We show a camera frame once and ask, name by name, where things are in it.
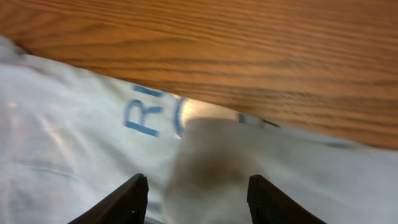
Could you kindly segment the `light blue t-shirt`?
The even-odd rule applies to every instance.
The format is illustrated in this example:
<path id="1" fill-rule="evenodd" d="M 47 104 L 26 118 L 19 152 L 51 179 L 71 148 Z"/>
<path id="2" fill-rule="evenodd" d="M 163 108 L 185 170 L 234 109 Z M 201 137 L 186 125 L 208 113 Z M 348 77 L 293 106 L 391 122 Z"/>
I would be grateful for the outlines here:
<path id="1" fill-rule="evenodd" d="M 68 223 L 136 174 L 145 223 L 252 223 L 261 175 L 325 223 L 396 223 L 397 153 L 31 55 L 1 38 L 1 222 Z"/>

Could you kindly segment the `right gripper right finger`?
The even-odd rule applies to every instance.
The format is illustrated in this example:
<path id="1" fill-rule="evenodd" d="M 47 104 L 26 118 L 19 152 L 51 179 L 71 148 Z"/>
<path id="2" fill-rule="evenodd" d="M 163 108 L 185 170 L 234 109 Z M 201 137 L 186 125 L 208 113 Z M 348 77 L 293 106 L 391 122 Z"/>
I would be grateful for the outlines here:
<path id="1" fill-rule="evenodd" d="M 249 178 L 247 203 L 253 224 L 325 224 L 258 174 Z"/>

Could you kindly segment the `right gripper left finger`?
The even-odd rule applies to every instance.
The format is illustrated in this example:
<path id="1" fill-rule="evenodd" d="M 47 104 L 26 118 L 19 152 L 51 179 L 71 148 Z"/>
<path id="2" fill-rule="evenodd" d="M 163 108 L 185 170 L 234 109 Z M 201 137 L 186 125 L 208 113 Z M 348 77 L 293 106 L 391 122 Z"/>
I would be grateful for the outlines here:
<path id="1" fill-rule="evenodd" d="M 69 224 L 144 224 L 149 186 L 136 174 Z"/>

